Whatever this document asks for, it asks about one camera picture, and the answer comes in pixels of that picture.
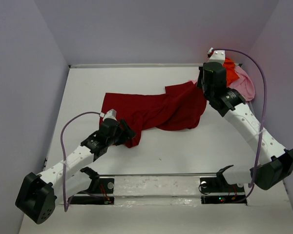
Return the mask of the dark red t shirt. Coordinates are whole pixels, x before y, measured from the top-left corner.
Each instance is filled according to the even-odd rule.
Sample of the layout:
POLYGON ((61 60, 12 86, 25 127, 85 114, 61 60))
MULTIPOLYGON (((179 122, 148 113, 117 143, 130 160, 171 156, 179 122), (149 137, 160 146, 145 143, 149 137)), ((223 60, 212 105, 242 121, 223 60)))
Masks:
POLYGON ((180 131, 196 128, 207 101, 203 91, 188 81, 165 87, 160 95, 106 93, 101 111, 116 110, 116 118, 124 119, 136 136, 125 143, 132 148, 140 143, 143 130, 158 128, 180 131))

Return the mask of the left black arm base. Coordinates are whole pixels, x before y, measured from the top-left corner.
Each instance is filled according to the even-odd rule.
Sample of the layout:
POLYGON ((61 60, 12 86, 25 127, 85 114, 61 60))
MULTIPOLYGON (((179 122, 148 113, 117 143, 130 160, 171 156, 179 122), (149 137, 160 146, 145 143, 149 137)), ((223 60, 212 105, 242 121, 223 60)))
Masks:
POLYGON ((70 205, 113 205, 114 181, 111 177, 101 177, 90 189, 74 195, 70 205))

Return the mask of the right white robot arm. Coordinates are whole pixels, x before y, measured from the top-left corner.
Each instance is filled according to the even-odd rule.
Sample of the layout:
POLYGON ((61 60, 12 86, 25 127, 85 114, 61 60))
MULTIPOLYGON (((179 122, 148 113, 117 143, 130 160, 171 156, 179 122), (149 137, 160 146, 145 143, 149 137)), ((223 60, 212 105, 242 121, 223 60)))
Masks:
POLYGON ((260 127, 242 95, 226 86, 225 67, 218 62, 207 62, 199 70, 197 86, 203 90, 204 97, 248 143, 257 161, 257 166, 250 169, 229 165, 218 171, 218 177, 229 185, 250 183, 262 190, 288 177, 293 171, 293 149, 286 149, 260 127))

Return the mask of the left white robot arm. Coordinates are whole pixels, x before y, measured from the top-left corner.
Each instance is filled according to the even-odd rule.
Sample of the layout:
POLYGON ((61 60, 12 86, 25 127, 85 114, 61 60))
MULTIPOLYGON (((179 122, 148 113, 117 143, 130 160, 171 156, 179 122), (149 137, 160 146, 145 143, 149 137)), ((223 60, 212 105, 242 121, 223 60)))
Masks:
POLYGON ((135 132, 124 119, 106 118, 99 129, 83 140, 63 160, 49 169, 29 173, 23 179, 15 205, 36 224, 44 223, 56 205, 81 192, 95 189, 99 184, 97 172, 89 164, 105 154, 111 145, 121 145, 132 140, 135 132))

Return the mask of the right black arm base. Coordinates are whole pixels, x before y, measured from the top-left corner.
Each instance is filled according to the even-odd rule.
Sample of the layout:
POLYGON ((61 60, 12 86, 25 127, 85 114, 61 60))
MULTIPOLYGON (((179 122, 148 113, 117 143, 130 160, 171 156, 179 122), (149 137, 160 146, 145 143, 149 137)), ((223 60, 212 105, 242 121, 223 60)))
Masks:
POLYGON ((237 184, 228 185, 223 182, 217 183, 216 177, 201 177, 198 190, 201 194, 202 204, 247 204, 246 192, 237 184))

